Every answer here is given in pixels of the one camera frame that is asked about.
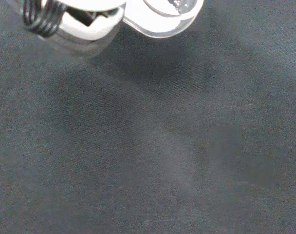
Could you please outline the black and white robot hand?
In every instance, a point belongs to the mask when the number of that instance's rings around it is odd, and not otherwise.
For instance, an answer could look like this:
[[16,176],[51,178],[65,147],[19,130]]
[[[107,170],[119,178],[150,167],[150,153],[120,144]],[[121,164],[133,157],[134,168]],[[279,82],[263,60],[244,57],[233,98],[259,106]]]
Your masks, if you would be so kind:
[[113,40],[124,0],[21,0],[25,29],[70,54],[97,56]]

